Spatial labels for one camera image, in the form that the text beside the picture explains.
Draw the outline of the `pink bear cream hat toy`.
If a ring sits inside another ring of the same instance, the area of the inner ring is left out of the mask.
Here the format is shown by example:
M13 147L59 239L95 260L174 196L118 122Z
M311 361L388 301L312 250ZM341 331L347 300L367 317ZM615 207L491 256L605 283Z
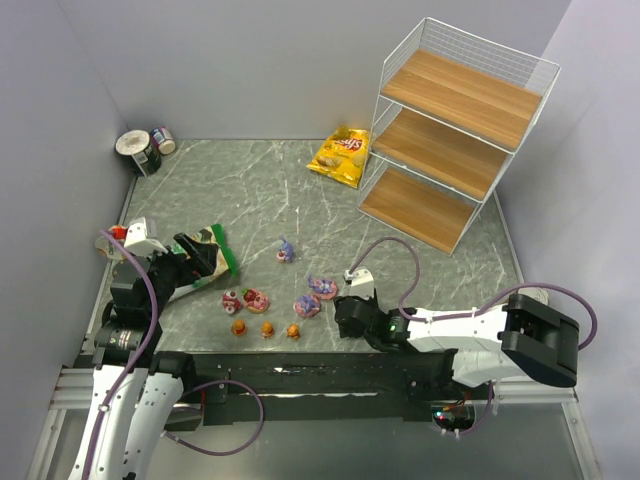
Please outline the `pink bear cream hat toy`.
M234 315L243 308L243 302L233 290L227 290L223 293L221 303L228 315Z

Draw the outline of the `pink bear strawberry donut toy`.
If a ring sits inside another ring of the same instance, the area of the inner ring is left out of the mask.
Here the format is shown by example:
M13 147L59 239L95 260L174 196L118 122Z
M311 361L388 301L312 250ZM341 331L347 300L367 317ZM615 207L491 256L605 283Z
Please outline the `pink bear strawberry donut toy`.
M246 308L254 314L264 313L270 305L269 297L263 292L254 289L246 288L242 291L243 301Z

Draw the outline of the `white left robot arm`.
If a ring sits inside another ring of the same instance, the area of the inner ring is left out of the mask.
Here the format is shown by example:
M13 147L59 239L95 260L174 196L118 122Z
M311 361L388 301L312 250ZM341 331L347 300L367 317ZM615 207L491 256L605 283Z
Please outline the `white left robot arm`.
M124 242L107 241L122 261L94 337L93 389L73 479L142 479L173 406L196 380L192 355L159 351L166 305L237 264L215 224L178 233L169 246L132 224Z

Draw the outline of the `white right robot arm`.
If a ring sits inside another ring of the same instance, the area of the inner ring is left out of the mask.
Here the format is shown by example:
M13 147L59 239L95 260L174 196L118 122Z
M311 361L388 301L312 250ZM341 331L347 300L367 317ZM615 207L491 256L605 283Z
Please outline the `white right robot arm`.
M558 388L577 384L578 322L526 295L484 313L409 310L424 322L383 312L374 298L340 296L334 307L341 337L387 353L451 353L451 379L467 387L520 376Z

